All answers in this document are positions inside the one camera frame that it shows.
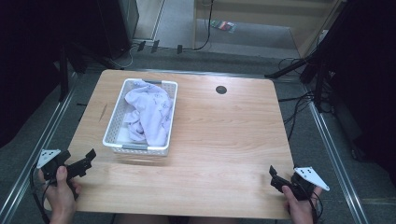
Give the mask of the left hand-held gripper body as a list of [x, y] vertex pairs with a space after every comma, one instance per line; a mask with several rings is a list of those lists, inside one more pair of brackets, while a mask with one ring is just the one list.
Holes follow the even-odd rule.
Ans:
[[85, 163], [85, 159], [76, 161], [72, 164], [66, 165], [65, 162], [71, 157], [68, 150], [61, 151], [60, 149], [42, 149], [36, 165], [37, 169], [43, 172], [44, 179], [51, 184], [56, 182], [56, 174], [60, 166], [64, 166], [67, 170], [66, 183], [73, 186], [71, 179], [78, 176], [80, 169]]

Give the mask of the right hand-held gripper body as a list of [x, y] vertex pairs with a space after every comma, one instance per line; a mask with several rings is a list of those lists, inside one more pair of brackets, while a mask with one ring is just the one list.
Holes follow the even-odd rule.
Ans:
[[285, 183], [298, 201], [308, 200], [315, 187], [329, 191], [328, 184], [319, 176], [312, 167], [295, 167], [290, 181]]

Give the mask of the person's right hand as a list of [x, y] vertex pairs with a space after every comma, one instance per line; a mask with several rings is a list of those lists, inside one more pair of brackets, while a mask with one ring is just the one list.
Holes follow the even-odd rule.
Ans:
[[315, 224], [312, 206], [316, 206], [322, 188], [315, 187], [309, 201], [298, 201], [288, 186], [282, 187], [286, 198], [284, 209], [289, 212], [292, 224]]

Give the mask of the person's left hand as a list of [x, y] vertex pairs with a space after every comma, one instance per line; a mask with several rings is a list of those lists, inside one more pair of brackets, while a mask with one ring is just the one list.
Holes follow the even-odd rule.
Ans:
[[44, 184], [42, 189], [51, 207], [49, 224], [72, 224], [77, 211], [77, 202], [72, 190], [67, 184], [67, 169], [60, 166], [56, 173], [56, 186], [45, 183], [43, 172], [38, 172], [40, 181]]

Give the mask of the white perforated plastic basket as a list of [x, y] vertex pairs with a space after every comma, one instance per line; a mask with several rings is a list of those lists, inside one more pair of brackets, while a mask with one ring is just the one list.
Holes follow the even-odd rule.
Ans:
[[[143, 80], [147, 83], [154, 84], [164, 89], [169, 97], [173, 100], [172, 118], [170, 123], [170, 132], [168, 134], [167, 142], [164, 147], [150, 147], [145, 141], [133, 141], [128, 134], [128, 125], [124, 121], [126, 114], [133, 110], [133, 107], [127, 104], [124, 100], [126, 93], [134, 88], [133, 82], [136, 80]], [[141, 78], [127, 78], [124, 80], [120, 89], [118, 101], [113, 109], [112, 116], [107, 125], [105, 135], [103, 137], [103, 145], [110, 147], [117, 153], [129, 153], [140, 155], [155, 155], [166, 156], [170, 145], [172, 125], [175, 114], [175, 107], [177, 102], [177, 88], [178, 85], [175, 81], [166, 80], [148, 80]]]

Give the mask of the lavender printed cloth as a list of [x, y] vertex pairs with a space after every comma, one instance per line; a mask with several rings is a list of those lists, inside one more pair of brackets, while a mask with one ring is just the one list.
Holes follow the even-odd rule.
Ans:
[[173, 100], [164, 89], [146, 81], [136, 80], [133, 86], [124, 97], [133, 107], [124, 119], [129, 137], [136, 142], [145, 141], [150, 147], [164, 147], [170, 132]]

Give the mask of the black tripod stand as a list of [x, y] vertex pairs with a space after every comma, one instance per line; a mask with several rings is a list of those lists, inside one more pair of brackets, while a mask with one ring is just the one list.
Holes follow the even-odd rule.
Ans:
[[329, 64], [331, 52], [335, 49], [335, 46], [339, 42], [341, 30], [344, 26], [345, 20], [350, 15], [350, 11], [353, 9], [354, 4], [355, 0], [346, 0], [344, 7], [341, 9], [340, 14], [332, 23], [328, 33], [323, 37], [323, 39], [318, 43], [311, 53], [296, 63], [292, 63], [291, 65], [274, 72], [273, 74], [265, 75], [265, 77], [279, 78], [304, 65], [304, 71], [300, 75], [300, 81], [307, 84], [310, 83], [314, 77], [317, 78], [313, 102], [316, 109], [319, 112], [322, 112], [321, 103], [323, 84], [325, 77], [330, 72]]

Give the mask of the dark cabinet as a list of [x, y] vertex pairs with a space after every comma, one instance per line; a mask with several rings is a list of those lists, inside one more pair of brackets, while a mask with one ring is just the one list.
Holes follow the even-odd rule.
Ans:
[[97, 0], [111, 59], [119, 58], [132, 47], [139, 20], [136, 0]]

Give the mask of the colourful packet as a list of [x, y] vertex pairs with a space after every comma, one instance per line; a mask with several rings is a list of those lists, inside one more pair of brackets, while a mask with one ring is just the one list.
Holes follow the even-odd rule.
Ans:
[[236, 29], [236, 25], [232, 22], [229, 21], [211, 21], [210, 25], [218, 30], [224, 31], [224, 32], [228, 32], [228, 33], [233, 33]]

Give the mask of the metal floor rail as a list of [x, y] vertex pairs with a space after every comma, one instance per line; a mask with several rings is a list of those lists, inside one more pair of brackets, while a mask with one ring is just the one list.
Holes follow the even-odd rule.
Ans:
[[14, 218], [16, 211], [20, 207], [20, 204], [24, 198], [32, 199], [35, 207], [35, 199], [32, 193], [34, 189], [30, 187], [31, 171], [36, 167], [38, 158], [41, 155], [41, 150], [47, 147], [55, 134], [64, 113], [69, 106], [69, 103], [73, 97], [76, 83], [80, 80], [80, 75], [73, 72], [70, 80], [68, 81], [70, 90], [62, 99], [62, 101], [56, 101], [56, 107], [54, 108], [49, 121], [46, 124], [45, 129], [40, 133], [40, 136], [32, 148], [29, 154], [29, 158], [23, 165], [23, 169], [16, 178], [9, 194], [7, 195], [5, 202], [0, 209], [0, 224], [10, 224], [12, 218]]
[[330, 170], [334, 172], [337, 179], [336, 183], [331, 184], [331, 189], [325, 193], [325, 198], [320, 197], [321, 209], [327, 214], [326, 204], [332, 202], [333, 194], [337, 191], [342, 195], [342, 204], [347, 207], [346, 212], [350, 214], [354, 224], [371, 224], [353, 184], [352, 175], [348, 172], [346, 163], [343, 161], [341, 148], [331, 134], [324, 113], [320, 113], [314, 103], [310, 103], [309, 108], [325, 146], [325, 155], [331, 164]]

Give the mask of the light wooden furniture frame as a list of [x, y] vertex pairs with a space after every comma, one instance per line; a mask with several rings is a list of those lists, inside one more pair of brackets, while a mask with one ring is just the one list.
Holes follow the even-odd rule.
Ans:
[[338, 8], [346, 0], [194, 0], [192, 45], [195, 46], [197, 21], [207, 19], [206, 10], [213, 19], [221, 21], [264, 24], [289, 27], [299, 55], [309, 54], [320, 33], [332, 26], [339, 14]]

